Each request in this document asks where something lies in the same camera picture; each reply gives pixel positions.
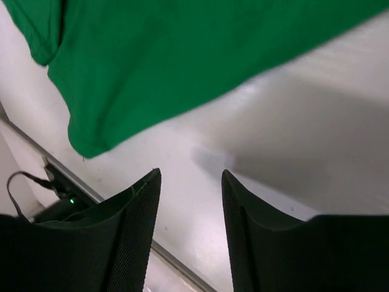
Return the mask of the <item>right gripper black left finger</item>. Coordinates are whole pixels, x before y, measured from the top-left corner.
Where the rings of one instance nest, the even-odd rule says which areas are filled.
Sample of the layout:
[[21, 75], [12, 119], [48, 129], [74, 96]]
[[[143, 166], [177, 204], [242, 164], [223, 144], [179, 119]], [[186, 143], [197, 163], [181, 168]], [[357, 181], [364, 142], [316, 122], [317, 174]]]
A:
[[65, 220], [1, 216], [2, 291], [142, 291], [161, 172]]

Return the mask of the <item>green t shirt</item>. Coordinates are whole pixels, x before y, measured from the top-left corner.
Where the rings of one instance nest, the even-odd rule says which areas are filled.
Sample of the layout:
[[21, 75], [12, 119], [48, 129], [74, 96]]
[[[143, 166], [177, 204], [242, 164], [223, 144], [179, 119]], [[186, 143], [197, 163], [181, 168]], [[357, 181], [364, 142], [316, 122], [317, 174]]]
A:
[[387, 1], [5, 1], [85, 158], [384, 12]]

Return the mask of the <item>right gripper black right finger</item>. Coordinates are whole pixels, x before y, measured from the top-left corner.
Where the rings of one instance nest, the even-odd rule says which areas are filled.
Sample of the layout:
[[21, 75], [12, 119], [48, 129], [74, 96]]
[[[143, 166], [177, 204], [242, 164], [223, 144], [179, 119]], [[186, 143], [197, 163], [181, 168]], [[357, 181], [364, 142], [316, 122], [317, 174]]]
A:
[[235, 291], [387, 291], [388, 217], [294, 218], [222, 173]]

